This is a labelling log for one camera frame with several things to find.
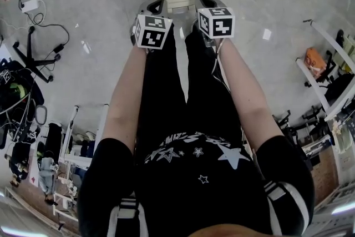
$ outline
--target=black t-shirt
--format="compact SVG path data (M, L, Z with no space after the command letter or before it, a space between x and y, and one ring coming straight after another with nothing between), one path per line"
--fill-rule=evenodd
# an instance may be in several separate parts
M268 181L293 185L312 217L312 177L290 143L274 137L256 154L266 181L241 143L231 145L197 132L174 134L143 165L134 167L122 142L104 139L80 189L80 231L83 236L106 236L112 208L134 190L144 208L149 236L188 236L216 224L272 234L264 189ZM290 213L290 208L285 207L284 214L297 220L293 216L298 213ZM280 224L282 233L301 234L302 222L289 218Z

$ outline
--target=gray tile floor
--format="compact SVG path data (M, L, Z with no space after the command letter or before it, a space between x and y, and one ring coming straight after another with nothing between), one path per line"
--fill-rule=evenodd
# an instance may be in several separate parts
M18 0L2 1L0 17L16 27L26 25L17 8ZM110 101L130 51L129 27L144 0L44 0L48 23L60 23L70 32L70 42L55 66L54 82L38 84L49 116L67 123L73 105L83 106L77 117L82 130L95 131L99 106ZM262 85L275 115L290 109L297 119L317 103L312 89L295 63L306 48L314 46L325 54L324 39L305 19L314 19L335 36L342 28L354 34L354 0L222 0L236 13L234 42ZM0 21L6 46L20 40L26 44L26 29L14 30ZM262 38L265 29L270 40ZM187 91L187 55L184 42L177 39L181 84ZM43 59L66 35L60 28L38 28L34 34L34 55Z

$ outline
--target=floor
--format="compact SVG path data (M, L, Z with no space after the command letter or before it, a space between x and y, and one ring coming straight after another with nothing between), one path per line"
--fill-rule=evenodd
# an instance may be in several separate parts
M95 131L100 106L109 103L112 91L130 51L129 28L139 5L145 0L44 0L47 16L44 24L59 23L70 33L70 41L61 52L62 59L53 71L54 82L37 80L49 111L49 117L67 124L74 105L80 110L75 125ZM262 85L273 114L290 109L297 119L317 103L312 89L295 60L306 48L326 48L323 38L302 23L314 19L335 36L342 28L354 32L354 0L222 0L236 13L234 43ZM18 0L0 3L0 17L15 27L26 26L26 17L17 8ZM265 29L271 31L263 39ZM26 29L15 30L0 21L5 45L26 45ZM177 58L181 84L187 91L187 55L184 42L177 38ZM37 59L43 59L66 40L58 27L36 28L33 46Z

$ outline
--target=orange bag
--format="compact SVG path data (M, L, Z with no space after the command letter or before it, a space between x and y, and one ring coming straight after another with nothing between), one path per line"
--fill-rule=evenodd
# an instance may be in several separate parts
M327 68L327 64L322 56L314 49L308 48L305 56L305 65L313 74L314 78L318 78Z

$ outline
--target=wheel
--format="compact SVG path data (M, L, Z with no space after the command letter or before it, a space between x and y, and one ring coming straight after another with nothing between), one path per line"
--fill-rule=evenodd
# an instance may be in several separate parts
M55 59L56 62L59 61L61 58L62 58L62 57L60 56L59 53L57 53L57 54L55 55L55 57L54 57L54 59Z

